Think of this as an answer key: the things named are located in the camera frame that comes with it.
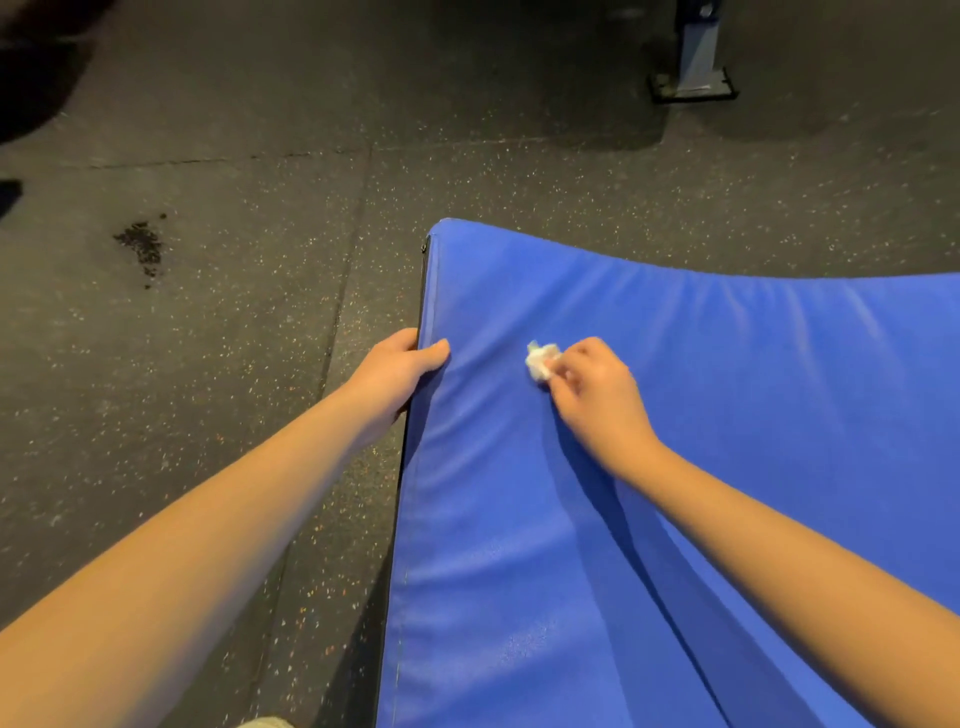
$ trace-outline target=blue gym mat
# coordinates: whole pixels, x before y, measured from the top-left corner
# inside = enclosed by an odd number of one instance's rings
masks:
[[[523,364],[605,339],[671,448],[960,611],[960,276],[658,268],[430,234],[379,728],[864,726]]]

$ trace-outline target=fingers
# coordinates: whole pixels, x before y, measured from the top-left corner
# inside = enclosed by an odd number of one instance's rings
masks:
[[[596,336],[590,336],[589,339],[579,341],[570,348],[592,358],[616,358],[616,354],[607,346],[607,343]]]
[[[385,338],[377,346],[391,352],[408,352],[417,345],[417,335],[418,330],[416,328],[402,328],[397,333]]]
[[[435,369],[440,369],[450,357],[450,343],[446,339],[442,339],[431,347],[411,352],[411,356],[416,361],[419,375],[433,372]]]
[[[566,376],[567,372],[572,372],[576,377],[583,379],[593,364],[590,356],[584,352],[578,351],[578,344],[574,344],[560,355],[553,363],[553,371],[560,376]]]
[[[573,387],[563,376],[550,377],[547,379],[547,386],[550,387],[550,396],[557,405],[561,417],[567,420],[573,414],[577,404],[577,395]]]

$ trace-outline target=dark stain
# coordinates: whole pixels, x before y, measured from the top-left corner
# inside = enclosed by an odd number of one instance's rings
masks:
[[[160,215],[160,218],[166,218],[166,214]],[[149,222],[141,220],[133,223],[119,235],[114,235],[113,239],[136,253],[136,262],[143,268],[147,278],[153,280],[160,275],[162,261],[160,249],[163,247],[163,242],[150,227]],[[146,283],[143,287],[150,288],[150,286],[150,283]]]

